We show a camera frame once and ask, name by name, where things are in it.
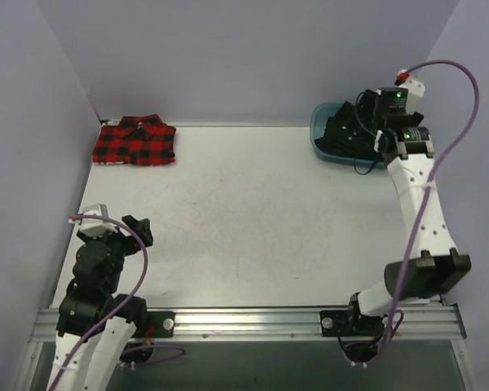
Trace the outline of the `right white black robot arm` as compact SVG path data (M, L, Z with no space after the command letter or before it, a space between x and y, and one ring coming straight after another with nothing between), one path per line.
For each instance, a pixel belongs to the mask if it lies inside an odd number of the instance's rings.
M408 111L408 99L422 93L421 88L386 87L365 90L355 100L356 119L373 136L373 150L394 184L407 236L403 259L387 264L379 283L351 297L345 322L355 333L367 331L400 303L449 293L472 266L447 228L430 132L421 125L420 113Z

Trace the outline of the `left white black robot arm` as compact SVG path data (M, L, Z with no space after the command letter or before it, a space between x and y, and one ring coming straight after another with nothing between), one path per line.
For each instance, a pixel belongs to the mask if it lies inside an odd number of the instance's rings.
M69 221L83 244L59 305L47 388L105 390L129 339L148 327L146 301L135 295L144 278L127 294L117 288L126 257L148 255L151 225L147 218L116 221L104 213L72 215Z

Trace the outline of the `black long sleeve shirt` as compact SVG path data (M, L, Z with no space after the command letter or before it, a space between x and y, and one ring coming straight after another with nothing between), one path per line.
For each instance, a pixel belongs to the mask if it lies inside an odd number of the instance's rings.
M384 166L412 155L433 156L430 133L419 112L409 113L405 90L365 90L328 116L315 139L317 152L350 165Z

